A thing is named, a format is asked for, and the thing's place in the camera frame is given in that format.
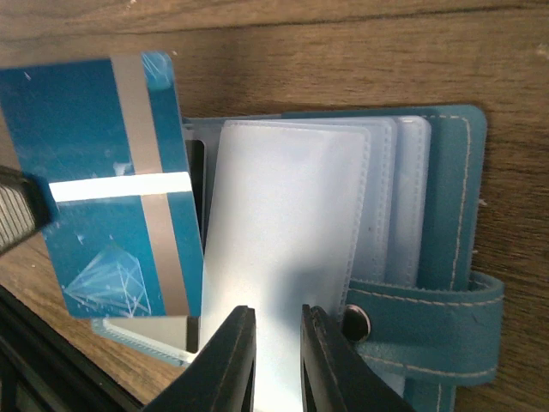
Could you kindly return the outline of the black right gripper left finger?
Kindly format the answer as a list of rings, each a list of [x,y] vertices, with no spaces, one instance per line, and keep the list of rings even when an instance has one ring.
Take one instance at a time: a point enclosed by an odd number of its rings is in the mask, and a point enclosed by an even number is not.
[[[252,411],[256,316],[237,306],[185,371],[145,411]]]

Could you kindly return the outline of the blue card holder wallet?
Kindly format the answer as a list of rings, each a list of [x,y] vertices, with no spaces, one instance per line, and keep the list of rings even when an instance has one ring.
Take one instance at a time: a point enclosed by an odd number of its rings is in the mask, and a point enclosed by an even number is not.
[[[363,313],[362,359],[418,411],[451,411],[460,386],[491,381],[501,281],[471,269],[486,117],[475,106],[285,113],[283,123],[371,133],[347,306]]]

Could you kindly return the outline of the blue card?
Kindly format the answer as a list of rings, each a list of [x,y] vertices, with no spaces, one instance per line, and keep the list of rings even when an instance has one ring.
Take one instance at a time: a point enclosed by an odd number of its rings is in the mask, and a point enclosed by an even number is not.
[[[45,192],[69,314],[198,316],[202,242],[170,56],[4,68],[1,112]]]

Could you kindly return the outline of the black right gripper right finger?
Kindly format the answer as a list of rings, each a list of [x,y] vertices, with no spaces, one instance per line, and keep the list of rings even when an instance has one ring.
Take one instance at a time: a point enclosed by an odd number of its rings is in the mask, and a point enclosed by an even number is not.
[[[411,411],[356,353],[320,306],[302,306],[301,386],[304,411]]]

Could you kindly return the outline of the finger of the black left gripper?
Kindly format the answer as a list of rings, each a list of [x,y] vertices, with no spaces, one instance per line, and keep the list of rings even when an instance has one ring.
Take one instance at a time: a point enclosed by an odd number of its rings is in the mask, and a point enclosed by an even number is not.
[[[37,176],[1,166],[1,254],[52,222],[50,193]]]

